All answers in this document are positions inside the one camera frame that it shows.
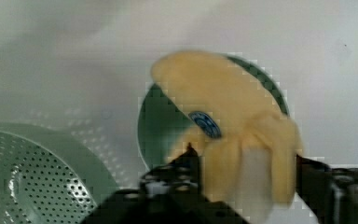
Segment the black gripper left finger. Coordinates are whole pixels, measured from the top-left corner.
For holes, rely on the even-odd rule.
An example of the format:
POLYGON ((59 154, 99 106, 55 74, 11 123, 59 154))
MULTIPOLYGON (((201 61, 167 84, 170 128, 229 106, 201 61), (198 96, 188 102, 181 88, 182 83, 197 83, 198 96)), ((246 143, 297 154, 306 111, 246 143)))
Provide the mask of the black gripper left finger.
POLYGON ((139 187, 147 199, 167 195, 177 188, 201 189, 200 158, 188 143, 185 151, 172 161, 157 166, 141 176, 139 187))

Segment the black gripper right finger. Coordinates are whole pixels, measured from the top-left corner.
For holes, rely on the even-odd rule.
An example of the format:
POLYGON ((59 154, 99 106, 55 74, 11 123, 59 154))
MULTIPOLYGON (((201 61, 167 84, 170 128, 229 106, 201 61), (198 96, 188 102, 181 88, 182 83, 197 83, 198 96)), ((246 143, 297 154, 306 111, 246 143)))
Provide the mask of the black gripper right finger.
POLYGON ((296 193, 319 224, 358 224, 358 168, 296 156, 296 193))

